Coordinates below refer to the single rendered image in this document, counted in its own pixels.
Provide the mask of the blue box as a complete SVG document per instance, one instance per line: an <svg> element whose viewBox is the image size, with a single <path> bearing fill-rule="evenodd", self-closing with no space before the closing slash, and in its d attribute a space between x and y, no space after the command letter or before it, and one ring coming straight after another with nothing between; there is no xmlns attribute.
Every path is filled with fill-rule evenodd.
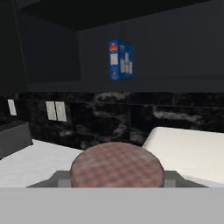
<svg viewBox="0 0 224 224"><path fill-rule="evenodd" d="M133 46L121 40L108 42L109 70L112 81L133 78Z"/></svg>

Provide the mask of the dark open cabinet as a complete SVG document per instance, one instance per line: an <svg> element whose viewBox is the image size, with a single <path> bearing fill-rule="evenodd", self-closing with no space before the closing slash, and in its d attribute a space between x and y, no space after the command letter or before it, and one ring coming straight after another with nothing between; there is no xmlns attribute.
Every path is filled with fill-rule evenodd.
<svg viewBox="0 0 224 224"><path fill-rule="evenodd" d="M18 0L25 14L74 30L78 80L31 91L224 92L224 0ZM134 46L134 78L109 78L109 39Z"/></svg>

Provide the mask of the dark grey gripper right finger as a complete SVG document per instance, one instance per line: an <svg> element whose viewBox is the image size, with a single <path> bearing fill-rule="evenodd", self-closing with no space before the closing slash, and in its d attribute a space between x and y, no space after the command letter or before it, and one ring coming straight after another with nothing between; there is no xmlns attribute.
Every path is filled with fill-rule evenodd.
<svg viewBox="0 0 224 224"><path fill-rule="evenodd" d="M183 178L176 171L165 171L164 172L164 187L197 188L197 187L204 187L204 186L196 182L193 182L191 180Z"/></svg>

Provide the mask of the dark cabinet door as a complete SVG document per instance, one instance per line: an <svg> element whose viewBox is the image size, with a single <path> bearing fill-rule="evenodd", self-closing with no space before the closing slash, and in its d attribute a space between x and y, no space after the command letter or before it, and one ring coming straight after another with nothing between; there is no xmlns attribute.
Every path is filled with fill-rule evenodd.
<svg viewBox="0 0 224 224"><path fill-rule="evenodd" d="M15 6L13 0L0 0L0 95L27 91Z"/></svg>

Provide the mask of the jam jar with checkered lid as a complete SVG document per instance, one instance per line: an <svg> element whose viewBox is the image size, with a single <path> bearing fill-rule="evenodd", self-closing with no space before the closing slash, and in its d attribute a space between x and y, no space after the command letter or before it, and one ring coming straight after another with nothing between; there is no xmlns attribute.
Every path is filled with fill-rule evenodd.
<svg viewBox="0 0 224 224"><path fill-rule="evenodd" d="M72 187L163 187L165 171L149 151L110 142L83 151L70 169Z"/></svg>

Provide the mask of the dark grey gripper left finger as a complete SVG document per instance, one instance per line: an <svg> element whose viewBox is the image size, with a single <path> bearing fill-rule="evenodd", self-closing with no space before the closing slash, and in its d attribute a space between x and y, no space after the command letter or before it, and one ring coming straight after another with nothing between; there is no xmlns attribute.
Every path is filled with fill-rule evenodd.
<svg viewBox="0 0 224 224"><path fill-rule="evenodd" d="M38 182L34 185L29 185L29 188L70 188L70 174L69 171L56 171L49 179Z"/></svg>

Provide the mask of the dark grey appliance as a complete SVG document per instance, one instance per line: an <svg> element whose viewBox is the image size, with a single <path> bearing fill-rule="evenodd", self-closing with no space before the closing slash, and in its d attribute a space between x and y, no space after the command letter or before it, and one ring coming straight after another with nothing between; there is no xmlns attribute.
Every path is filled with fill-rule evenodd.
<svg viewBox="0 0 224 224"><path fill-rule="evenodd" d="M0 126L0 160L33 145L28 122L12 122Z"/></svg>

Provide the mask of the white wall outlet plate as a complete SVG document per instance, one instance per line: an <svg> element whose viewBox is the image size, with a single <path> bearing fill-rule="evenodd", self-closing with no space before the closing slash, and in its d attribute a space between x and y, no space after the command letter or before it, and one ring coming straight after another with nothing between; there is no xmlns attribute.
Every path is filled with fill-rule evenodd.
<svg viewBox="0 0 224 224"><path fill-rule="evenodd" d="M8 105L9 105L10 115L17 116L17 111L16 111L16 106L15 106L14 100L8 99Z"/></svg>
<svg viewBox="0 0 224 224"><path fill-rule="evenodd" d="M65 103L63 101L55 102L57 117L60 122L65 122L67 120L67 113Z"/></svg>
<svg viewBox="0 0 224 224"><path fill-rule="evenodd" d="M47 101L45 103L46 105L46 112L47 112L47 117L50 121L56 121L57 116L56 116L56 110L55 110L55 105L53 101Z"/></svg>

